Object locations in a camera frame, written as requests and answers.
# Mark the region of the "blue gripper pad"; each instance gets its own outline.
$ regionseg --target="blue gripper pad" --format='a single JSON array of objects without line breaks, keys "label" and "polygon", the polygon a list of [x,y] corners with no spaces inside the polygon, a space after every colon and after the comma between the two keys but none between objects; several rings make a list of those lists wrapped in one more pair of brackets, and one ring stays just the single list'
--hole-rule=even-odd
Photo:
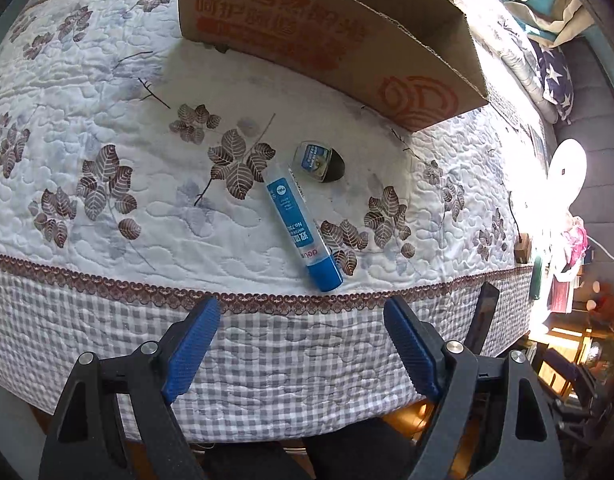
[{"label": "blue gripper pad", "polygon": [[209,298],[169,358],[167,379],[162,387],[162,395],[169,404],[189,390],[219,323],[218,301]]},{"label": "blue gripper pad", "polygon": [[[403,312],[404,307],[409,309],[406,303],[402,307],[399,306],[395,298],[389,298],[385,302],[385,327],[416,391],[437,402],[440,399],[440,387],[436,378],[436,362],[424,344],[423,337],[419,336],[412,321]],[[424,330],[420,321],[418,325],[420,330]]]}]

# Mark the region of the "glue stick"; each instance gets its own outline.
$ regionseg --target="glue stick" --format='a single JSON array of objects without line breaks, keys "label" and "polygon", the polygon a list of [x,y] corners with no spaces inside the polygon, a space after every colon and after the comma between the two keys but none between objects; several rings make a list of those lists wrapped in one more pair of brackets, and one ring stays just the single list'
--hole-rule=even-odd
[{"label": "glue stick", "polygon": [[269,162],[263,171],[264,182],[282,223],[292,238],[307,271],[322,292],[340,286],[343,277],[331,257],[331,251],[322,241],[302,191],[287,165]]}]

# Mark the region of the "leaf pattern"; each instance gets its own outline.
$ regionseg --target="leaf pattern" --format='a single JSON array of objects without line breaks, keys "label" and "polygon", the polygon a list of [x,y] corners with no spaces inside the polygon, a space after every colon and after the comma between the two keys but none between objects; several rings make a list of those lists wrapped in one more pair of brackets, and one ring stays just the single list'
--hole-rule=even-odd
[{"label": "leaf pattern", "polygon": [[264,182],[262,172],[266,168],[266,158],[257,152],[252,152],[247,157],[247,167],[251,170],[256,182]]},{"label": "leaf pattern", "polygon": [[405,213],[407,212],[407,206],[405,204],[400,204],[398,206],[398,212],[394,216],[393,220],[396,224],[396,229],[402,231],[406,226],[405,224]]},{"label": "leaf pattern", "polygon": [[378,225],[382,224],[384,221],[385,217],[382,215],[382,213],[377,211],[369,211],[364,216],[364,226],[368,227],[369,229],[375,230],[376,227],[378,227]]},{"label": "leaf pattern", "polygon": [[16,154],[14,150],[10,149],[7,153],[5,153],[5,158],[2,162],[2,176],[5,178],[9,178],[11,176],[11,171],[14,169],[16,165]]},{"label": "leaf pattern", "polygon": [[104,188],[97,186],[95,190],[88,193],[85,198],[85,215],[91,221],[95,221],[98,215],[104,208],[106,203],[106,195],[104,194]]},{"label": "leaf pattern", "polygon": [[338,266],[338,269],[344,272],[344,267],[346,266],[346,254],[344,254],[344,251],[336,251],[331,256]]},{"label": "leaf pattern", "polygon": [[82,173],[84,175],[94,174],[94,161],[93,160],[83,160],[82,161]]},{"label": "leaf pattern", "polygon": [[132,218],[124,218],[118,222],[120,234],[127,240],[135,240],[140,236],[142,228]]},{"label": "leaf pattern", "polygon": [[122,215],[126,215],[135,210],[138,207],[138,203],[132,195],[126,193],[118,197],[118,200],[116,200],[116,204],[114,204],[114,207],[116,208],[117,212]]},{"label": "leaf pattern", "polygon": [[402,244],[402,247],[400,248],[400,254],[402,254],[407,259],[413,258],[414,254],[416,254],[416,248],[410,243]]},{"label": "leaf pattern", "polygon": [[383,222],[373,230],[373,240],[376,242],[376,245],[381,249],[384,249],[385,245],[391,239],[392,236],[393,227],[390,222]]},{"label": "leaf pattern", "polygon": [[340,228],[343,231],[344,244],[348,247],[356,247],[359,239],[358,229],[347,219],[340,222]]},{"label": "leaf pattern", "polygon": [[382,190],[382,208],[389,216],[395,216],[398,213],[398,206],[400,205],[398,201],[398,195],[396,191],[393,189],[393,186],[387,186],[384,190]]},{"label": "leaf pattern", "polygon": [[59,248],[63,248],[67,241],[67,225],[65,222],[60,221],[56,224],[54,229],[53,241]]},{"label": "leaf pattern", "polygon": [[71,202],[68,195],[58,186],[56,191],[56,211],[60,216],[68,217],[71,213]]},{"label": "leaf pattern", "polygon": [[233,155],[224,146],[212,146],[207,150],[209,160],[217,166],[227,166],[233,162]]},{"label": "leaf pattern", "polygon": [[56,235],[57,228],[58,225],[56,224],[56,221],[53,218],[49,218],[43,226],[44,239],[51,242],[53,237]]},{"label": "leaf pattern", "polygon": [[264,160],[271,160],[272,158],[274,158],[274,155],[276,154],[276,150],[274,150],[266,142],[255,143],[252,151],[264,156]]},{"label": "leaf pattern", "polygon": [[358,259],[356,258],[356,254],[352,250],[345,251],[344,252],[344,264],[341,270],[347,276],[353,276],[354,270],[356,270],[357,265],[358,265]]},{"label": "leaf pattern", "polygon": [[229,191],[232,197],[244,200],[247,191],[254,185],[254,175],[246,164],[237,162],[229,168],[226,184],[227,191]]},{"label": "leaf pattern", "polygon": [[210,177],[213,180],[225,180],[227,175],[229,174],[229,166],[212,166],[212,170],[210,171]]},{"label": "leaf pattern", "polygon": [[358,250],[362,251],[369,244],[369,233],[367,231],[363,231],[360,233],[358,237]]},{"label": "leaf pattern", "polygon": [[47,215],[55,215],[58,213],[56,210],[56,196],[48,189],[45,189],[42,194],[40,206],[42,206],[42,210],[47,213]]},{"label": "leaf pattern", "polygon": [[215,130],[220,124],[220,117],[217,115],[209,115],[207,118],[207,128],[210,130]]},{"label": "leaf pattern", "polygon": [[229,130],[222,136],[221,144],[231,153],[233,158],[242,158],[245,155],[247,145],[237,130]]},{"label": "leaf pattern", "polygon": [[343,230],[326,220],[320,225],[320,234],[329,247],[341,247],[344,243]]},{"label": "leaf pattern", "polygon": [[116,146],[107,144],[100,148],[96,160],[94,161],[94,173],[106,182],[116,174],[120,161],[116,153]]},{"label": "leaf pattern", "polygon": [[382,207],[380,206],[379,198],[370,196],[368,206],[369,206],[369,211],[376,212],[376,213],[382,212]]},{"label": "leaf pattern", "polygon": [[405,225],[402,229],[398,230],[398,238],[401,240],[406,240],[411,236],[411,229],[409,226]]},{"label": "leaf pattern", "polygon": [[76,195],[86,198],[87,195],[98,187],[98,181],[94,176],[85,175],[78,181]]},{"label": "leaf pattern", "polygon": [[132,172],[133,169],[129,166],[120,166],[109,180],[109,195],[113,198],[122,198],[132,186]]},{"label": "leaf pattern", "polygon": [[36,216],[38,214],[38,211],[40,211],[36,200],[31,200],[31,202],[27,206],[27,209],[29,209],[31,216]]},{"label": "leaf pattern", "polygon": [[205,124],[207,120],[209,119],[210,114],[207,111],[207,108],[205,107],[205,105],[198,105],[196,107],[196,115],[198,116],[198,122],[200,124]]},{"label": "leaf pattern", "polygon": [[48,218],[45,213],[38,213],[36,218],[34,218],[34,226],[36,226],[36,229],[42,232],[44,230],[44,225],[47,223],[47,220]]}]

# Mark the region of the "bed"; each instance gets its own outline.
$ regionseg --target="bed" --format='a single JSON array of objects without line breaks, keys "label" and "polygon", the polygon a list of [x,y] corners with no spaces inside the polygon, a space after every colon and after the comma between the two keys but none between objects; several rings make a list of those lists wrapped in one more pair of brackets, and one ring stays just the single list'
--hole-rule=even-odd
[{"label": "bed", "polygon": [[[462,340],[491,282],[483,352],[513,343],[532,271],[513,245],[518,228],[540,244],[553,110],[502,5],[453,1],[492,104],[411,134],[283,67],[184,40],[177,0],[31,0],[0,46],[0,384],[53,412],[81,352],[127,354],[211,292],[222,322],[173,406],[180,426],[196,442],[282,439],[419,397],[382,325],[392,294]],[[300,181],[344,273],[330,295],[251,162],[289,161],[304,139],[346,161],[338,182]]]}]

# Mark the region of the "star pattern pillow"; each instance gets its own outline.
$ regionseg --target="star pattern pillow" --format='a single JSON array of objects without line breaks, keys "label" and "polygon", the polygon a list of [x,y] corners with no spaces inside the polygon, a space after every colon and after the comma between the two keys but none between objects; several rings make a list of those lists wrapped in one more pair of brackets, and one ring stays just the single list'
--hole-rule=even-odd
[{"label": "star pattern pillow", "polygon": [[543,97],[554,103],[560,118],[568,122],[567,118],[574,103],[574,86],[565,56],[560,47],[546,48],[536,41],[530,41],[538,57],[540,80],[544,87]]}]

